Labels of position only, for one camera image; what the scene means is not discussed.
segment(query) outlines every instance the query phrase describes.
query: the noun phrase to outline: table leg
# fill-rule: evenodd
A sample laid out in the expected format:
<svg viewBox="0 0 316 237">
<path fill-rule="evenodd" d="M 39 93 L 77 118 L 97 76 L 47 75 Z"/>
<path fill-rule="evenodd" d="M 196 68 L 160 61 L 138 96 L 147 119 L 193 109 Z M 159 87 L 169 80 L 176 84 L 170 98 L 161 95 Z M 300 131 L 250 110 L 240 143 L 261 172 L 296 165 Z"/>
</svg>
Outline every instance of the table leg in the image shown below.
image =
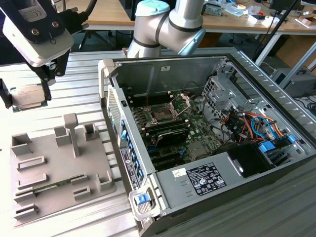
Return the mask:
<svg viewBox="0 0 316 237">
<path fill-rule="evenodd" d="M 259 55 L 259 57 L 256 60 L 256 64 L 258 66 L 260 66 L 261 63 L 263 62 L 263 60 L 265 60 L 266 56 L 269 54 L 269 52 L 271 51 L 273 46 L 276 44 L 277 40 L 281 37 L 281 35 L 282 35 L 281 33 L 276 33 L 272 37 L 270 42 L 267 44 L 267 46 L 263 49 L 263 51 L 261 52 L 261 54 Z"/>
</svg>

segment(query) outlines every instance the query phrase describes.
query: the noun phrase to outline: slotted aluminum surface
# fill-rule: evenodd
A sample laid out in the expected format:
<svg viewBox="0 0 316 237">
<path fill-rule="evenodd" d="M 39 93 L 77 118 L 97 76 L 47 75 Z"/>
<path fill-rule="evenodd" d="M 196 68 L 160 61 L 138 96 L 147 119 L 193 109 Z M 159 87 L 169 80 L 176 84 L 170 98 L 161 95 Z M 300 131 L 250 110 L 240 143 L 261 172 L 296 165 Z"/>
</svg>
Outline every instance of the slotted aluminum surface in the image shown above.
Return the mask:
<svg viewBox="0 0 316 237">
<path fill-rule="evenodd" d="M 245 58 L 233 48 L 198 49 L 195 54 L 236 54 L 240 61 Z M 122 57 L 121 52 L 72 53 L 67 73 L 59 78 L 51 88 L 53 100 L 48 107 L 14 114 L 0 109 L 2 134 L 0 136 L 0 178 L 1 202 L 0 223 L 3 236 L 139 236 L 127 200 L 125 189 L 120 181 L 120 172 L 112 151 L 112 145 L 99 106 L 98 61 L 105 58 Z M 252 73 L 261 75 L 260 71 Z M 0 77 L 11 83 L 38 83 L 39 80 L 25 65 L 0 67 Z M 102 131 L 101 137 L 107 151 L 118 190 L 110 197 L 97 199 L 68 210 L 43 218 L 30 225 L 12 229 L 11 201 L 9 194 L 8 156 L 9 136 L 4 134 L 6 127 L 23 124 L 31 136 L 43 136 L 59 124 L 62 114 L 78 113 L 79 123 L 96 122 Z M 291 172 L 278 182 L 252 192 L 227 205 L 216 208 L 185 224 L 161 233 L 160 237 L 314 237 L 316 236 L 316 160 Z"/>
</svg>

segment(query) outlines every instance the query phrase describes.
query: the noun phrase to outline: cardboard box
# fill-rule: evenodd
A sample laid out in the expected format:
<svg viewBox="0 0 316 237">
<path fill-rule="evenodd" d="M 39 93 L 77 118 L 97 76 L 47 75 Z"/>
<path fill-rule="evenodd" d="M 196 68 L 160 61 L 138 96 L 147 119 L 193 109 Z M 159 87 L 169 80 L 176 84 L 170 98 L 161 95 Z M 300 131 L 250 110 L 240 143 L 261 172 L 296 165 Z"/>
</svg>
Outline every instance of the cardboard box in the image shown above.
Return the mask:
<svg viewBox="0 0 316 237">
<path fill-rule="evenodd" d="M 298 18 L 298 20 L 300 22 L 302 22 L 304 25 L 307 25 L 307 26 L 314 26 L 314 25 L 316 25 L 316 16 L 312 16 L 312 17 L 300 16 Z"/>
</svg>

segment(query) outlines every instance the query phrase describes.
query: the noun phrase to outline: black plastic bracket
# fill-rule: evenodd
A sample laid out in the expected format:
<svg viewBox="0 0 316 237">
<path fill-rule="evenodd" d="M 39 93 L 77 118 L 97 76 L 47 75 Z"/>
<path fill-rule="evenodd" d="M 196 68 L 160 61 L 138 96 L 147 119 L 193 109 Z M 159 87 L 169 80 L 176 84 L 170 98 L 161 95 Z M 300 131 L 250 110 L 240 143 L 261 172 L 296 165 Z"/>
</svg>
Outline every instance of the black plastic bracket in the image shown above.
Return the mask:
<svg viewBox="0 0 316 237">
<path fill-rule="evenodd" d="M 0 8 L 28 41 L 43 43 L 62 35 L 65 31 L 65 24 L 50 4 L 50 1 L 37 0 L 37 2 L 46 12 L 46 17 L 34 22 L 25 20 L 12 0 L 0 0 Z M 32 33 L 33 29 L 36 29 L 38 35 Z"/>
</svg>

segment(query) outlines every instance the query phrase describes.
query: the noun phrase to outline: wooden desk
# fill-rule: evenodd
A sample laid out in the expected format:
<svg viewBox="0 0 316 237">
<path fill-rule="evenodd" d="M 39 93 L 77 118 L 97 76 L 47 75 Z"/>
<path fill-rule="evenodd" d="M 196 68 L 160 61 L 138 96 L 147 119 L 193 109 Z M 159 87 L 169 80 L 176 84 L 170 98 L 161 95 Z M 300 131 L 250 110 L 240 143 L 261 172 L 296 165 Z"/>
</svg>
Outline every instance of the wooden desk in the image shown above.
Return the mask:
<svg viewBox="0 0 316 237">
<path fill-rule="evenodd" d="M 67 0 L 67 8 L 78 7 L 79 11 L 84 11 L 90 0 Z M 266 15 L 270 15 L 271 10 L 250 0 L 244 5 L 258 5 Z M 266 34 L 268 27 L 261 24 L 251 24 L 247 16 L 236 17 L 223 11 L 223 16 L 204 15 L 203 27 L 206 32 L 217 33 L 244 33 L 244 34 Z M 316 35 L 316 30 L 309 30 L 295 21 L 296 17 L 289 16 L 289 21 L 283 23 L 278 32 L 274 35 L 270 43 L 259 56 L 256 63 L 258 65 L 265 59 L 272 47 L 275 45 L 281 35 Z M 134 30 L 134 22 L 131 21 L 119 0 L 98 0 L 97 5 L 91 14 L 89 20 L 91 30 Z"/>
</svg>

